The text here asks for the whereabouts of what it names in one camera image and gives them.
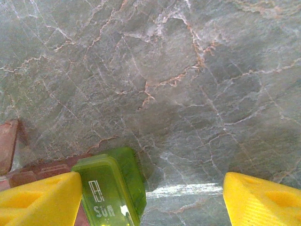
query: marble surface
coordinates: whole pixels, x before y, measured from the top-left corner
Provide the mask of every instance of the marble surface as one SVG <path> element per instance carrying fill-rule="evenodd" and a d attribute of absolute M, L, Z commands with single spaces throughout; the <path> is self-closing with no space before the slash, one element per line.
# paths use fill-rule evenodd
<path fill-rule="evenodd" d="M 22 164 L 128 145 L 142 226 L 230 225 L 226 172 L 301 189 L 298 0 L 0 0 Z"/>

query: stone floor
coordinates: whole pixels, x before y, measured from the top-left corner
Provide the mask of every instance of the stone floor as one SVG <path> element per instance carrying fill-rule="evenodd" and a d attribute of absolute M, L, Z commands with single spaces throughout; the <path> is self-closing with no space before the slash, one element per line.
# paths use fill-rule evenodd
<path fill-rule="evenodd" d="M 298 0 L 0 0 L 21 164 L 128 145 L 142 226 L 229 226 L 226 172 L 301 189 Z"/>

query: gray marble slab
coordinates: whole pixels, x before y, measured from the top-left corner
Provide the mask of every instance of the gray marble slab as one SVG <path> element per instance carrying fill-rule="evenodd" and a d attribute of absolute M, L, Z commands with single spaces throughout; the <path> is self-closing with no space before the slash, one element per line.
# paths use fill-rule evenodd
<path fill-rule="evenodd" d="M 226 172 L 301 189 L 300 36 L 298 0 L 0 0 L 0 121 L 23 165 L 134 148 L 143 226 L 229 226 Z"/>

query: green plastic container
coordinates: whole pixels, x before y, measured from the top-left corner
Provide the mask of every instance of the green plastic container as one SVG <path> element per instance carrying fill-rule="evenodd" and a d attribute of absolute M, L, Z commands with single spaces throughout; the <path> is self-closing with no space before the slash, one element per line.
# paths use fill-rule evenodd
<path fill-rule="evenodd" d="M 82 204 L 91 226 L 140 224 L 146 195 L 131 148 L 117 148 L 81 159 L 72 171 L 80 174 Z"/>

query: green container lid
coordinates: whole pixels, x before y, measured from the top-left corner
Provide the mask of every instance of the green container lid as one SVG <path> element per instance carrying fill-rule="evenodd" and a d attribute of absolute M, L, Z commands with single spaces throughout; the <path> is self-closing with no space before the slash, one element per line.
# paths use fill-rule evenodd
<path fill-rule="evenodd" d="M 80 174 L 82 203 L 91 226 L 140 224 L 146 195 L 131 148 L 117 148 L 81 159 L 72 171 Z"/>

